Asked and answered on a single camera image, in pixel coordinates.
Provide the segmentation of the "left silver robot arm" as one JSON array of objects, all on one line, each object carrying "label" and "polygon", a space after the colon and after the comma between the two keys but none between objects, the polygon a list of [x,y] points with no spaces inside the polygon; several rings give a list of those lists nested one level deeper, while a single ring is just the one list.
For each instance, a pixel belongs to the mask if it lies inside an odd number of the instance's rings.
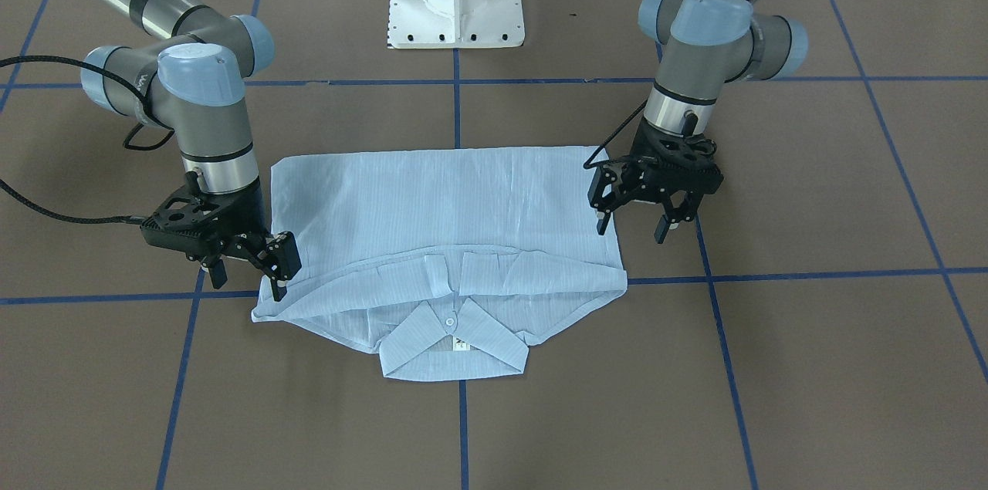
[{"label": "left silver robot arm", "polygon": [[663,209],[654,238],[662,243],[692,222],[702,199],[723,182],[716,142],[705,135],[727,83],[770,81],[804,63],[808,36],[800,22],[763,15],[758,0],[642,0],[639,29],[662,49],[647,99],[628,117],[638,124],[631,149],[617,158],[600,150],[584,163],[594,172],[588,202],[597,233],[638,201]]}]

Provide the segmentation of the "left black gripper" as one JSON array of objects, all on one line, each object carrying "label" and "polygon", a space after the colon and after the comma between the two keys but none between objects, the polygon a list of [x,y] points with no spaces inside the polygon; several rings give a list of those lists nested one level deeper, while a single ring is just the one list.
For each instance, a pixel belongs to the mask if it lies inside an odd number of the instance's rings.
[{"label": "left black gripper", "polygon": [[658,138],[663,134],[685,137],[655,127],[639,127],[627,156],[589,166],[595,174],[590,182],[588,201],[596,210],[596,231],[600,236],[606,234],[613,211],[622,205],[631,201],[660,203],[664,214],[654,230],[654,241],[663,244],[674,229],[674,222],[694,221],[702,199],[712,195],[683,191],[674,186],[673,178],[663,169],[656,151]]}]

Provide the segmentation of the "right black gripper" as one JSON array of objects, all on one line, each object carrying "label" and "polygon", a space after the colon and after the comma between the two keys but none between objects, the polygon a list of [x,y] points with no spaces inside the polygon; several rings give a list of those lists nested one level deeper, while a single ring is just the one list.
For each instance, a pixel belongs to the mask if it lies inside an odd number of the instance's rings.
[{"label": "right black gripper", "polygon": [[301,257],[292,232],[274,234],[269,230],[261,190],[240,190],[230,194],[201,194],[208,202],[204,231],[208,250],[194,255],[207,272],[212,289],[227,282],[223,258],[249,262],[269,279],[272,297],[282,301],[287,283],[299,273]]}]

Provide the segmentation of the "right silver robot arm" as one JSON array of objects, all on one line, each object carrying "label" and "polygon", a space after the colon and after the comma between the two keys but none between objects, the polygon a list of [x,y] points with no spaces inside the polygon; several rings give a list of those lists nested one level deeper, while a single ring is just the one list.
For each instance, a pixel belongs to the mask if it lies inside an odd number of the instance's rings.
[{"label": "right silver robot arm", "polygon": [[97,106],[166,131],[184,165],[184,181],[152,215],[72,217],[43,208],[9,184],[3,191],[40,215],[74,224],[131,224],[147,244],[197,262],[215,289],[227,282],[225,259],[240,259],[269,280],[275,301],[300,271],[290,232],[272,233],[245,103],[245,79],[275,57],[267,26],[251,15],[225,16],[201,0],[102,0],[155,37],[142,48],[106,45],[79,68]]}]

